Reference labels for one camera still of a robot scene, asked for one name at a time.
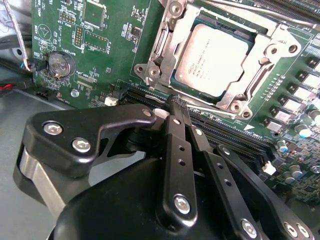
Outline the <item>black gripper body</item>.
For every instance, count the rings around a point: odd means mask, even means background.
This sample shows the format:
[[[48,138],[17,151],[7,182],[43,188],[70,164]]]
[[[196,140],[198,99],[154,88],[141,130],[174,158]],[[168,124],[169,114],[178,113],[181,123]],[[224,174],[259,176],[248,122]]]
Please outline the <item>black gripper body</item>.
[[[213,184],[194,175],[198,218],[172,232],[156,216],[162,160],[143,159],[74,197],[56,221],[56,240],[222,240],[222,203]]]

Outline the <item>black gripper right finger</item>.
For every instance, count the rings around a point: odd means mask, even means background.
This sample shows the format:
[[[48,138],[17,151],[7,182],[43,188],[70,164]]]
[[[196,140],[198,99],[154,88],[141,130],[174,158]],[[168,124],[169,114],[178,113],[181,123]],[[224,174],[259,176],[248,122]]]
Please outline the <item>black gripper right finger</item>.
[[[192,146],[222,204],[228,240],[313,240],[309,227],[227,146],[211,147],[179,99]]]

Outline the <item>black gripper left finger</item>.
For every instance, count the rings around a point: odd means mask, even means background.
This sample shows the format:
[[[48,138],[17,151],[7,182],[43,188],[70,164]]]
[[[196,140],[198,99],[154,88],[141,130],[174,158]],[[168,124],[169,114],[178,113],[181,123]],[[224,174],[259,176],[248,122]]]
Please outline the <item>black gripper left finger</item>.
[[[25,124],[13,171],[17,187],[58,220],[82,192],[144,159],[161,159],[156,202],[159,223],[171,232],[198,218],[192,139],[179,99],[159,117],[143,104],[37,113]]]

